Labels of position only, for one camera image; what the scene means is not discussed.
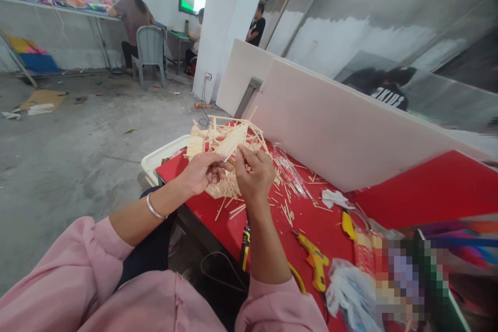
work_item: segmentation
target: gray floor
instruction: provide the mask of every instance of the gray floor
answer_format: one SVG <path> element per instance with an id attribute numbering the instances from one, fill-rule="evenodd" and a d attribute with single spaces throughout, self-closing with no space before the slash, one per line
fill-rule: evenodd
<path id="1" fill-rule="evenodd" d="M 148 188 L 142 158 L 190 133 L 192 120 L 204 117 L 194 109 L 192 80 L 179 80 L 168 79 L 165 90 L 150 81 L 146 91 L 127 76 L 45 80 L 42 88 L 70 93 L 57 110 L 23 112 L 20 121 L 0 118 L 0 295 L 29 273 L 76 218 L 100 220 Z M 0 76 L 0 112 L 13 110 L 32 92 Z M 87 102 L 75 105 L 78 96 Z M 125 134 L 132 128 L 138 131 Z"/>

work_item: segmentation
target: clear plastic bag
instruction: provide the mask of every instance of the clear plastic bag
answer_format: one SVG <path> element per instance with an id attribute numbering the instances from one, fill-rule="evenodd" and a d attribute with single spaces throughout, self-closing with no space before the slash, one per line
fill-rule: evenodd
<path id="1" fill-rule="evenodd" d="M 334 258 L 326 292 L 332 316 L 340 310 L 348 331 L 382 332 L 382 316 L 376 313 L 376 294 L 366 274 L 345 259 Z"/>
<path id="2" fill-rule="evenodd" d="M 305 199 L 309 198 L 313 200 L 314 203 L 317 203 L 306 188 L 306 184 L 301 175 L 299 175 L 294 168 L 294 164 L 287 158 L 287 153 L 282 149 L 282 144 L 273 143 L 272 145 L 273 151 L 271 152 L 271 156 L 273 157 L 275 166 L 277 166 L 281 172 L 280 178 L 282 179 L 282 182 L 288 185 L 297 196 L 301 196 Z"/>

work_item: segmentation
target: pink sleeve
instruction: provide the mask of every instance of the pink sleeve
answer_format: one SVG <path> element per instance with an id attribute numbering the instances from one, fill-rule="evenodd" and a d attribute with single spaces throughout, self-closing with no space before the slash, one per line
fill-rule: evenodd
<path id="1" fill-rule="evenodd" d="M 278 285 L 251 278 L 235 331 L 328 331 L 313 296 L 303 295 L 294 278 Z"/>
<path id="2" fill-rule="evenodd" d="M 132 249 L 109 218 L 76 220 L 0 299 L 0 330 L 76 331 L 111 296 Z"/>

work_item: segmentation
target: silver bracelet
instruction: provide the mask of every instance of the silver bracelet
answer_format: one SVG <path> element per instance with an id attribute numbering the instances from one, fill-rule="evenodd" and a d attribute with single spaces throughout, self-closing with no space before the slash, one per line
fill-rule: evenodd
<path id="1" fill-rule="evenodd" d="M 150 193 L 147 195 L 147 206 L 148 206 L 148 208 L 149 208 L 150 212 L 151 212 L 151 213 L 153 213 L 153 214 L 154 214 L 155 216 L 157 216 L 158 218 L 161 218 L 161 219 L 166 219 L 166 218 L 168 217 L 168 215 L 166 215 L 166 216 L 161 215 L 161 214 L 159 214 L 159 213 L 158 213 L 158 212 L 157 212 L 157 211 L 156 211 L 156 210 L 152 207 L 152 205 L 151 205 L 151 203 L 150 203 L 150 197 L 149 197 L 150 195 L 151 195 Z"/>

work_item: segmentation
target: person's left hand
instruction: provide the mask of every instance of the person's left hand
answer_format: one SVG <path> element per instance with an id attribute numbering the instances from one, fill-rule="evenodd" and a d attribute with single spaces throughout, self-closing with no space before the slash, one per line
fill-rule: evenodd
<path id="1" fill-rule="evenodd" d="M 225 179 L 225 170 L 232 171 L 233 165 L 223 162 L 224 157 L 213 152 L 195 155 L 185 170 L 176 178 L 193 195 L 205 191 L 209 183 L 217 184 Z"/>

